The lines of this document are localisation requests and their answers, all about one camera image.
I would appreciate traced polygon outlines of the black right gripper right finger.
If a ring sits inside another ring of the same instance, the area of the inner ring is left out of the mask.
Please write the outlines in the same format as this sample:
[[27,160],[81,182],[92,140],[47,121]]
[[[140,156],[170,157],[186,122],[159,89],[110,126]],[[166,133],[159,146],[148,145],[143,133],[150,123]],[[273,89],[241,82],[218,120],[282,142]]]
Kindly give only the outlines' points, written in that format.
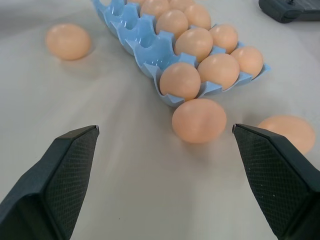
[[284,136],[234,124],[251,191],[278,240],[320,240],[320,171]]

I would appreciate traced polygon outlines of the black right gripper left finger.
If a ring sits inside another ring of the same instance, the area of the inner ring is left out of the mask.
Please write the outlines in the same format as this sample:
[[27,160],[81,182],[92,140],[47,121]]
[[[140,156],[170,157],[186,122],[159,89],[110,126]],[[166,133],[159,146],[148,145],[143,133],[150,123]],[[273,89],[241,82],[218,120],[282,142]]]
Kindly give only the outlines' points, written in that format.
[[70,240],[91,175],[99,127],[57,137],[0,202],[0,240]]

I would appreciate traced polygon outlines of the blue plastic egg tray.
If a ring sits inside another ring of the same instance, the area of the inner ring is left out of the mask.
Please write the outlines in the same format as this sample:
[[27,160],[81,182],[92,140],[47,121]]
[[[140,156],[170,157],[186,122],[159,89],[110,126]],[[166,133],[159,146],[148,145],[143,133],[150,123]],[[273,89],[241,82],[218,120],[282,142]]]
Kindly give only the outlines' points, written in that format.
[[197,68],[196,56],[186,52],[175,53],[176,39],[172,32],[156,32],[156,18],[140,14],[140,5],[127,0],[111,0],[108,5],[92,0],[98,17],[117,37],[122,47],[134,56],[137,66],[153,79],[156,92],[168,106],[177,108],[186,100],[172,94],[162,94],[160,79],[163,72],[173,64],[186,63]]

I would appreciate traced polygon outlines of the tan egg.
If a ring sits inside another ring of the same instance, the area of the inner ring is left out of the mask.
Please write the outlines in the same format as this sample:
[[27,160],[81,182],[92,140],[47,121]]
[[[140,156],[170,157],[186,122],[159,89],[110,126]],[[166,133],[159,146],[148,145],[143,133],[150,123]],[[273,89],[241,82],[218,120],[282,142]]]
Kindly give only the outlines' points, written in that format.
[[184,15],[186,16],[190,26],[196,26],[206,30],[210,30],[212,27],[211,15],[201,4],[193,4],[188,6],[184,10]]
[[229,89],[240,75],[237,60],[226,53],[217,53],[205,58],[197,67],[202,83],[211,82]]
[[238,44],[239,35],[236,28],[231,24],[217,24],[209,30],[213,39],[213,45],[225,49],[231,54]]
[[140,16],[143,14],[159,17],[170,9],[168,0],[145,0],[140,9]]
[[197,69],[185,62],[169,66],[159,80],[159,90],[163,96],[169,94],[185,101],[195,99],[200,87],[201,78]]
[[213,48],[210,32],[201,27],[191,28],[180,35],[174,46],[174,53],[195,56],[198,63],[209,56]]
[[235,49],[231,54],[238,64],[241,72],[249,74],[254,79],[261,72],[264,65],[262,53],[253,46],[243,46]]
[[307,154],[316,142],[313,127],[305,119],[294,115],[274,115],[257,127],[286,137],[302,154]]
[[88,32],[72,23],[52,26],[46,33],[45,43],[52,55],[66,61],[81,59],[92,48],[92,40]]
[[183,141],[204,144],[218,138],[225,130],[227,115],[217,102],[197,98],[181,104],[172,115],[172,128]]
[[194,0],[169,0],[170,9],[184,12],[186,8],[195,4]]
[[172,33],[177,40],[189,28],[189,22],[185,14],[177,9],[164,12],[157,20],[155,32],[158,35],[161,31]]

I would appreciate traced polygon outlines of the dark grey device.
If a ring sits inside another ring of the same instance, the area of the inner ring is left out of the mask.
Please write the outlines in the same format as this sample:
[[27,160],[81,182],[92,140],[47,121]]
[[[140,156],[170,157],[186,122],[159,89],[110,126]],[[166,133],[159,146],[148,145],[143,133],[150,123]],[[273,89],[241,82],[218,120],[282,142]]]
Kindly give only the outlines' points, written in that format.
[[263,13],[279,23],[320,21],[320,0],[258,0]]

